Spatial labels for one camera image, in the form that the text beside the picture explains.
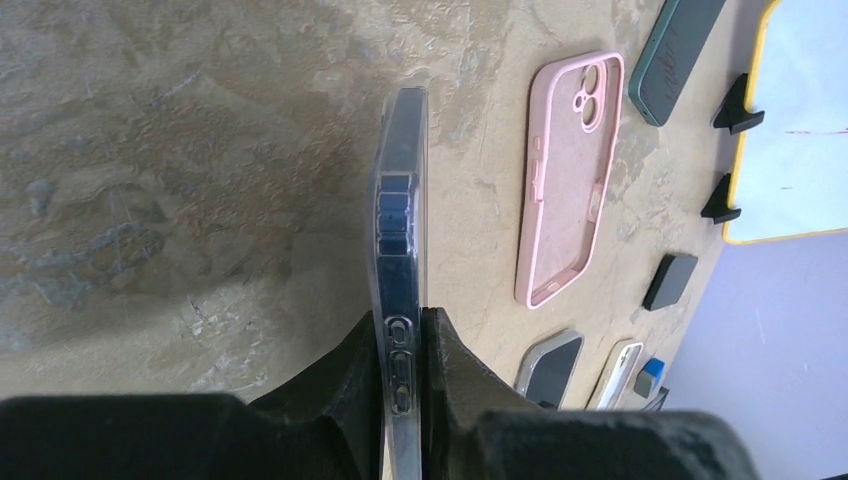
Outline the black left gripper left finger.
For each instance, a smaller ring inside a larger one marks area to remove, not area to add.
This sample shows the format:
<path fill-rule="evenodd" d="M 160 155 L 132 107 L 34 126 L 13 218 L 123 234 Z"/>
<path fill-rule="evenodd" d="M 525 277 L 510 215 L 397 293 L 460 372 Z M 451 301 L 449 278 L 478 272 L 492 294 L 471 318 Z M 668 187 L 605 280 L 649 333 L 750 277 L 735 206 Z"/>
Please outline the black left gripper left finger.
<path fill-rule="evenodd" d="M 383 392 L 372 313 L 327 354 L 249 405 L 286 424 L 318 426 L 347 477 L 379 479 Z"/>

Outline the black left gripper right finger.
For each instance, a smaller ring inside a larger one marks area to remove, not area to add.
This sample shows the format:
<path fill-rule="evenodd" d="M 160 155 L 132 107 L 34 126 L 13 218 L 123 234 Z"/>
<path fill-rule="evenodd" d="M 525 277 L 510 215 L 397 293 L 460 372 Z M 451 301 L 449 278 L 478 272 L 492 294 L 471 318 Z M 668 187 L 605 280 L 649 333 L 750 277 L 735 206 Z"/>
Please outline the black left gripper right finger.
<path fill-rule="evenodd" d="M 541 408 L 460 339 L 447 311 L 422 310 L 425 479 L 545 479 L 551 466 L 519 413 Z"/>

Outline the black phone with white reflection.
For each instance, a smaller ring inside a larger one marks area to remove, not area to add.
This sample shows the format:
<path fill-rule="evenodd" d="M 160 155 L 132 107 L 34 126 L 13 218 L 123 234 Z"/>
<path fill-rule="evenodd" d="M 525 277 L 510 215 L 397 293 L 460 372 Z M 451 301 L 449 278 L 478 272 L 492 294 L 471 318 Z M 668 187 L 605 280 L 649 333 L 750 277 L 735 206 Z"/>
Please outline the black phone with white reflection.
<path fill-rule="evenodd" d="M 514 390 L 541 408 L 558 410 L 583 343 L 581 333 L 564 329 L 531 346 L 522 358 Z"/>

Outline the pink phone case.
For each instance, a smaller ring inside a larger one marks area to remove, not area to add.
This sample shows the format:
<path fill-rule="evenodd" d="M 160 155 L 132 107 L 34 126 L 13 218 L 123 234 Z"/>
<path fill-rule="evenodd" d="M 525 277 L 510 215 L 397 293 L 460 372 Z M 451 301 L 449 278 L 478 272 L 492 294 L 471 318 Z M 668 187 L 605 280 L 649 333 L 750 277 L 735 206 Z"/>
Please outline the pink phone case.
<path fill-rule="evenodd" d="M 524 203 L 514 295 L 535 310 L 588 268 L 619 133 L 622 56 L 543 66 L 529 92 Z"/>

